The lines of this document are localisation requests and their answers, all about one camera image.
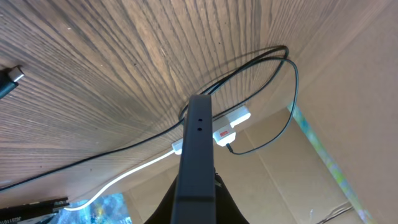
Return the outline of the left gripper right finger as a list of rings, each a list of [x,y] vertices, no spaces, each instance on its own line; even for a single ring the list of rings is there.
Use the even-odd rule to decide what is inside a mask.
[[[215,172],[215,199],[217,224],[248,224],[234,202],[221,176]]]

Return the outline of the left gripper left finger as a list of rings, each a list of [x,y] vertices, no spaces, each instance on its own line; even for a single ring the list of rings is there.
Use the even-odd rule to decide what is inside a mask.
[[[145,224],[170,224],[175,198],[175,188],[178,177],[174,179],[155,212],[146,220]]]

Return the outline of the Samsung Galaxy smartphone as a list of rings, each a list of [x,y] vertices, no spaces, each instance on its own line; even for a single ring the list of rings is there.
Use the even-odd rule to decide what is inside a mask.
[[[190,98],[172,224],[215,223],[215,169],[210,95]]]

